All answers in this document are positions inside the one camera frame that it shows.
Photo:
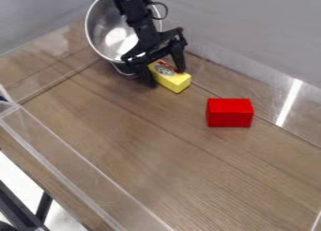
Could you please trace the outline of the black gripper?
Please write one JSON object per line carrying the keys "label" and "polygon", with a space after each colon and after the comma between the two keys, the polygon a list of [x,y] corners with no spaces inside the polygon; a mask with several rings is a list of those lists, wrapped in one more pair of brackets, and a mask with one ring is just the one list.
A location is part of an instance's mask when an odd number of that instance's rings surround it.
{"label": "black gripper", "polygon": [[133,66],[134,72],[145,84],[156,88],[157,82],[149,67],[153,61],[170,55],[180,71],[187,70],[185,48],[188,40],[184,36],[184,28],[176,27],[169,31],[160,32],[152,17],[140,21],[128,19],[128,24],[134,29],[138,42],[121,59],[128,66]]}

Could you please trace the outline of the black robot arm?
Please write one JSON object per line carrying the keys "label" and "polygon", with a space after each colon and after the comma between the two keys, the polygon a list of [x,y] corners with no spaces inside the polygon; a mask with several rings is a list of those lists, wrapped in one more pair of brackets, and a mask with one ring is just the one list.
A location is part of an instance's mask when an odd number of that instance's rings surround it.
{"label": "black robot arm", "polygon": [[138,43],[121,56],[126,66],[133,68],[138,77],[146,82],[148,86],[156,87],[157,82],[153,77],[149,64],[165,57],[172,56],[176,67],[187,70],[185,48],[189,45],[184,36],[184,28],[176,27],[168,31],[158,31],[156,21],[162,21],[164,17],[154,17],[152,6],[162,5],[153,0],[113,0],[120,14],[126,17],[126,23],[133,28],[138,37]]}

